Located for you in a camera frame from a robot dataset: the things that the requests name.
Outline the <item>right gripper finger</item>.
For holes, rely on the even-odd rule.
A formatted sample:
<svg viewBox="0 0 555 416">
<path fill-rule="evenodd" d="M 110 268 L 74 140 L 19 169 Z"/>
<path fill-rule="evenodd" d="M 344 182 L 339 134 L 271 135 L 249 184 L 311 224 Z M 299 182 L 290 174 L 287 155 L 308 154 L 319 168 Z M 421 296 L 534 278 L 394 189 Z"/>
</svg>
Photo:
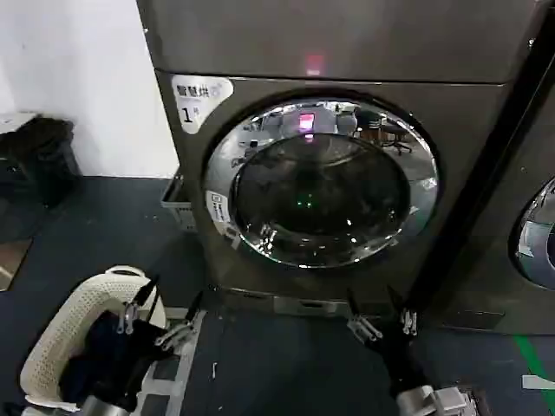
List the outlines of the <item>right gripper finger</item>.
<svg viewBox="0 0 555 416">
<path fill-rule="evenodd" d="M 347 290 L 347 302 L 349 305 L 349 319 L 347 327 L 353 335 L 361 342 L 375 342 L 381 340 L 382 332 L 378 330 L 365 316 L 360 313 L 356 299 L 351 289 Z"/>
<path fill-rule="evenodd" d="M 405 335 L 417 334 L 417 313 L 407 307 L 402 296 L 391 286 L 387 286 L 389 299 L 395 310 L 397 320 L 402 325 L 402 332 Z"/>
</svg>

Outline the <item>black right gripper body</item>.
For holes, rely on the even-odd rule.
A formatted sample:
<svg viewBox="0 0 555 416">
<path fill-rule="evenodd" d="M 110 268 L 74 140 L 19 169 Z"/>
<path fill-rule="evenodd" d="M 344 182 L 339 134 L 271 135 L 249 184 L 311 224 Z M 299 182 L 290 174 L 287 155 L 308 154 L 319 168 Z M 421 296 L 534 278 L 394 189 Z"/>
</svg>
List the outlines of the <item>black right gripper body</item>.
<svg viewBox="0 0 555 416">
<path fill-rule="evenodd" d="M 396 398 L 399 394 L 430 386 L 421 364 L 411 351 L 412 335 L 403 332 L 401 326 L 387 326 L 381 329 L 382 337 L 367 341 L 367 348 L 382 357 L 390 379 L 390 394 Z"/>
</svg>

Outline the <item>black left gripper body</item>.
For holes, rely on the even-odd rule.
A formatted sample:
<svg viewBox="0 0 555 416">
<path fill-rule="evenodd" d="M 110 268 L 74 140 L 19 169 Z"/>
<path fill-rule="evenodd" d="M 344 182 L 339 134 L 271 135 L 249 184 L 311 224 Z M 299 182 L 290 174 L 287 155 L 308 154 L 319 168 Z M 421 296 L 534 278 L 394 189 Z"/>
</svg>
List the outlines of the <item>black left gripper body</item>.
<svg viewBox="0 0 555 416">
<path fill-rule="evenodd" d="M 170 356 L 154 345 L 166 331 L 140 321 L 134 324 L 131 335 L 125 335 L 116 331 L 114 319 L 96 322 L 86 337 L 86 351 L 92 361 L 92 395 L 120 408 L 136 408 L 147 370 Z"/>
</svg>

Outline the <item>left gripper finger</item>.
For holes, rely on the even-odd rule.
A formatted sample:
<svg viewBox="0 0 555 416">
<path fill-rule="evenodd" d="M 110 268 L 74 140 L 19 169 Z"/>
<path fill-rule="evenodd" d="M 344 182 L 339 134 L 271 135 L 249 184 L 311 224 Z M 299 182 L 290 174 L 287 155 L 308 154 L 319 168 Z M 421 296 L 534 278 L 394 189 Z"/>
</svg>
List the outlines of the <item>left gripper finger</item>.
<svg viewBox="0 0 555 416">
<path fill-rule="evenodd" d="M 155 346 L 182 346 L 186 342 L 186 338 L 195 328 L 203 295 L 204 291 L 201 290 L 193 298 L 193 302 L 187 309 L 184 319 L 174 327 L 168 329 L 165 334 L 158 337 L 154 342 Z"/>
<path fill-rule="evenodd" d="M 146 284 L 139 288 L 131 302 L 125 303 L 122 315 L 123 334 L 131 335 L 134 332 L 134 322 L 138 318 L 139 308 L 142 307 L 147 302 L 150 295 L 156 291 L 159 280 L 159 276 L 155 276 L 153 279 L 150 279 Z"/>
</svg>

